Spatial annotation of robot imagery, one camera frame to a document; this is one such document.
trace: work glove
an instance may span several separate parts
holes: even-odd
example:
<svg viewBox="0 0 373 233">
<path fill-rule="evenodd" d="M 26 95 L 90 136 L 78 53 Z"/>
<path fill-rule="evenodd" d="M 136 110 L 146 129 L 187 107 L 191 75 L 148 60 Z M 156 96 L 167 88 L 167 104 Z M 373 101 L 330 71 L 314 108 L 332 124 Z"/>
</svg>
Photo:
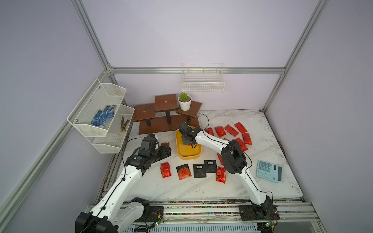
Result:
<svg viewBox="0 0 373 233">
<path fill-rule="evenodd" d="M 92 125 L 101 126 L 104 125 L 108 120 L 114 117 L 115 105 L 110 108 L 110 105 L 107 105 L 104 111 L 98 110 L 96 115 L 92 119 Z"/>
</svg>

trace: marble surface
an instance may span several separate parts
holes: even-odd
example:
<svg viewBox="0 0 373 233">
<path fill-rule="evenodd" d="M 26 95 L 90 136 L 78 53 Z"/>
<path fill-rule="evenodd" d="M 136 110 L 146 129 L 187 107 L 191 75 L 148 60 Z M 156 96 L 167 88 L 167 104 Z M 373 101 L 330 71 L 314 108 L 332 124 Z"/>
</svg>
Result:
<svg viewBox="0 0 373 233">
<path fill-rule="evenodd" d="M 230 124 L 235 128 L 234 124 L 241 122 L 250 133 L 253 145 L 247 145 L 249 150 L 247 155 L 253 161 L 253 166 L 250 172 L 259 184 L 263 191 L 273 192 L 273 198 L 299 198 L 303 196 L 300 187 L 295 180 L 286 158 L 284 157 L 280 146 L 270 128 L 265 115 L 259 110 L 214 110 L 200 111 L 208 116 L 210 120 L 209 127 L 215 131 L 216 126 L 225 127 Z M 199 115 L 200 127 L 207 126 L 207 118 Z M 139 122 L 133 124 L 129 138 L 137 138 Z M 171 156 L 156 162 L 145 172 L 144 176 L 131 189 L 126 201 L 132 200 L 134 197 L 145 198 L 149 201 L 185 201 L 185 200 L 218 200 L 227 198 L 250 199 L 246 190 L 241 185 L 239 179 L 234 175 L 226 172 L 226 183 L 216 181 L 216 174 L 208 173 L 206 178 L 187 178 L 179 180 L 176 172 L 176 167 L 189 164 L 193 175 L 193 164 L 204 163 L 204 160 L 216 160 L 218 166 L 221 166 L 220 161 L 215 151 L 202 146 L 202 154 L 197 159 L 182 160 L 176 150 L 175 131 L 156 133 L 160 143 L 169 142 L 172 149 Z M 231 134 L 226 133 L 222 138 L 232 140 Z M 129 157 L 134 149 L 140 146 L 141 139 L 135 139 L 128 143 L 124 153 L 124 161 Z M 258 160 L 264 160 L 275 164 L 283 164 L 285 170 L 284 183 L 273 183 L 256 176 L 256 167 Z M 162 178 L 160 172 L 160 164 L 169 162 L 171 167 L 171 177 Z"/>
</svg>

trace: brown wooden platform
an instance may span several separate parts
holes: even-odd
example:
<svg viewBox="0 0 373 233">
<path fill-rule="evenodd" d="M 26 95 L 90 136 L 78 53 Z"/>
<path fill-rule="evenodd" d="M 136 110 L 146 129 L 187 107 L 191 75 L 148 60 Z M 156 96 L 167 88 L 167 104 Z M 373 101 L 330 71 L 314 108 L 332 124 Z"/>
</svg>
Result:
<svg viewBox="0 0 373 233">
<path fill-rule="evenodd" d="M 176 94 L 159 95 L 155 97 L 155 111 L 172 111 L 178 108 Z"/>
<path fill-rule="evenodd" d="M 200 102 L 191 101 L 190 108 L 189 108 L 188 111 L 181 110 L 181 108 L 179 106 L 179 108 L 176 110 L 176 113 L 187 115 L 187 116 L 195 118 L 197 116 L 196 114 L 198 113 L 198 111 L 201 108 L 201 105 L 202 105 L 202 103 L 200 103 Z"/>
<path fill-rule="evenodd" d="M 155 108 L 154 103 L 135 106 L 134 122 L 155 119 L 156 112 L 154 111 L 154 108 Z"/>
<path fill-rule="evenodd" d="M 147 126 L 145 121 L 140 122 L 139 134 L 148 134 L 148 133 L 159 133 L 166 131 L 177 130 L 181 123 L 187 121 L 186 115 L 175 115 L 171 116 L 171 123 L 167 123 L 166 117 L 157 117 L 153 120 L 150 120 L 151 126 Z M 199 127 L 200 123 L 198 122 L 198 117 L 192 118 L 189 122 L 190 126 Z"/>
</svg>

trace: wire basket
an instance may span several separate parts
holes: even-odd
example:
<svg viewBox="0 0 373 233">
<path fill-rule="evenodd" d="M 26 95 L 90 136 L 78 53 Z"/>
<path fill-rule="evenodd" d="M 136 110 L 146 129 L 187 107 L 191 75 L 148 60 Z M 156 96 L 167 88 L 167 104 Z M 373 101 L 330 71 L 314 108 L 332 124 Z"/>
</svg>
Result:
<svg viewBox="0 0 373 233">
<path fill-rule="evenodd" d="M 128 128 L 134 114 L 135 109 L 121 104 L 118 108 L 117 114 L 115 114 L 109 131 L 106 134 L 106 137 L 95 138 L 92 145 L 101 153 L 101 154 L 117 154 L 119 153 L 124 138 L 128 132 Z M 122 120 L 126 123 L 129 120 L 128 124 L 124 128 L 124 131 L 121 132 Z"/>
<path fill-rule="evenodd" d="M 183 63 L 183 93 L 223 93 L 222 63 Z"/>
<path fill-rule="evenodd" d="M 98 79 L 93 83 L 93 85 L 95 84 L 98 86 L 78 115 L 73 116 L 74 111 L 72 111 L 68 116 L 70 124 L 84 137 L 106 136 L 113 123 L 113 116 L 116 116 L 120 104 L 124 99 L 124 94 L 126 93 L 126 88 L 111 83 L 101 83 Z M 94 117 L 97 118 L 99 111 L 105 112 L 107 106 L 109 106 L 106 111 L 109 113 L 106 118 L 108 120 L 104 119 L 101 120 L 99 124 L 95 123 L 93 121 Z"/>
</svg>

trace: blue calculator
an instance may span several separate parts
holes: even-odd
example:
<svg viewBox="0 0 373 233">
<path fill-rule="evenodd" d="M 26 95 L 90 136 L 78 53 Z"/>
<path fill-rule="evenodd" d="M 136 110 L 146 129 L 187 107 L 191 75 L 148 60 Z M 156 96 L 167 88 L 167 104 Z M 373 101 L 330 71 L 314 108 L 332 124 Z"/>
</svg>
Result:
<svg viewBox="0 0 373 233">
<path fill-rule="evenodd" d="M 283 183 L 284 171 L 283 165 L 273 164 L 259 160 L 257 168 L 257 177 L 263 178 L 275 183 Z"/>
</svg>

